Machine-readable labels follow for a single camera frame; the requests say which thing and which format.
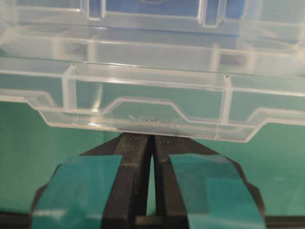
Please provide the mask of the left gripper black left finger teal tape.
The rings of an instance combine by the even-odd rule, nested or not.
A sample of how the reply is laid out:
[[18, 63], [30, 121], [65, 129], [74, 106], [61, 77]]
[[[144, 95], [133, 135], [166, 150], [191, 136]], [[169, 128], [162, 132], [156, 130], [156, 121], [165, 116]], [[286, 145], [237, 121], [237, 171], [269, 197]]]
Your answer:
[[35, 194], [32, 229], [130, 229], [146, 215], [151, 136], [123, 133], [58, 165]]

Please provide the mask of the left gripper black right finger teal tape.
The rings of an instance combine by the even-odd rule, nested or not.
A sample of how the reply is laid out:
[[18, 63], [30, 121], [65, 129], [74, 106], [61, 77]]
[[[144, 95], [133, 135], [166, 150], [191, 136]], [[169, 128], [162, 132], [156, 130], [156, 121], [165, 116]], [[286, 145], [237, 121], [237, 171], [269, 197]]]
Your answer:
[[263, 229], [264, 204], [235, 161], [189, 139], [156, 135], [156, 209], [166, 229]]

